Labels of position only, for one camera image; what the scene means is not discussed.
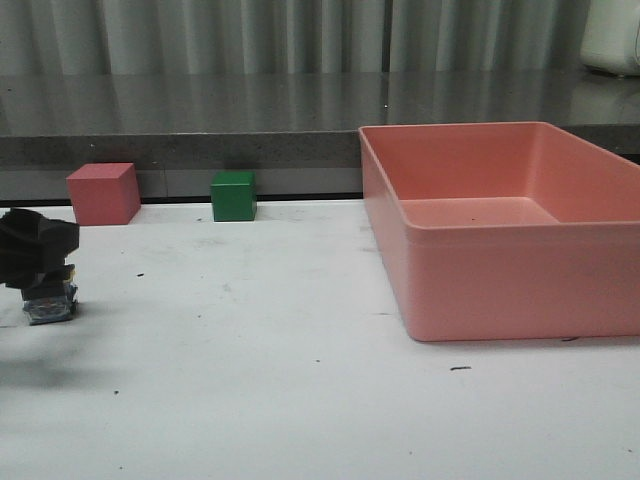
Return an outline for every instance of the block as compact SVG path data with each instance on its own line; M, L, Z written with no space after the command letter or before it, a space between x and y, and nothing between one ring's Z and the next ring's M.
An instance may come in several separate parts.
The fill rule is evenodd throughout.
M140 210L133 163L88 163L67 177L80 225L126 225Z
M213 219L216 222L251 221L256 216L253 172L218 172L211 183Z

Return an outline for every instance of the white table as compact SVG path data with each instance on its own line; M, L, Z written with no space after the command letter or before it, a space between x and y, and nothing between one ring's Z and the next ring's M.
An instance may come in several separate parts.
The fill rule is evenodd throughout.
M145 206L71 261L72 322L0 288L2 479L640 477L639 338L417 343L361 201Z

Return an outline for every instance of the white appliance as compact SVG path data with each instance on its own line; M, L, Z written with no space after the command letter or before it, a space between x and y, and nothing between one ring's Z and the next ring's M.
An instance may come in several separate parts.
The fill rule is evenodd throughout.
M591 0L580 59L616 75L640 75L640 0Z

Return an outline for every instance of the pink plastic bin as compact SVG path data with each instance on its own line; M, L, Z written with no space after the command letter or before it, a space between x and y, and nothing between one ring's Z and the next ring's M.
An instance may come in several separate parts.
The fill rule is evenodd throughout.
M416 340L640 335L640 167L546 123L363 127Z

